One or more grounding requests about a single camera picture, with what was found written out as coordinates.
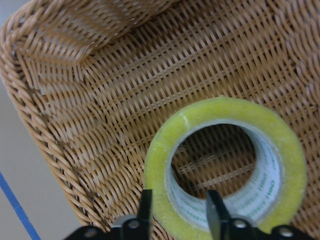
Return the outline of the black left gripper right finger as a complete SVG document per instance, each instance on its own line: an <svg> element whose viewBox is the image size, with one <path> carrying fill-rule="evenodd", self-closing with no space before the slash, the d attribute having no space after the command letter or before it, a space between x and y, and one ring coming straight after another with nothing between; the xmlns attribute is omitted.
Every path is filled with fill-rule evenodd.
<svg viewBox="0 0 320 240"><path fill-rule="evenodd" d="M206 193L206 218L212 239L224 240L228 235L231 215L216 190Z"/></svg>

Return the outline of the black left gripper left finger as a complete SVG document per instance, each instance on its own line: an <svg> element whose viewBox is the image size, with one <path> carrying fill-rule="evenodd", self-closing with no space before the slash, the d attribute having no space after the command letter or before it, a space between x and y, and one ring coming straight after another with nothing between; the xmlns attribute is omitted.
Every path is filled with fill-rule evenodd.
<svg viewBox="0 0 320 240"><path fill-rule="evenodd" d="M149 240L151 234L151 227L153 225L152 203L153 191L151 189L144 189L141 194L139 210L137 218L140 221L140 237L139 240Z"/></svg>

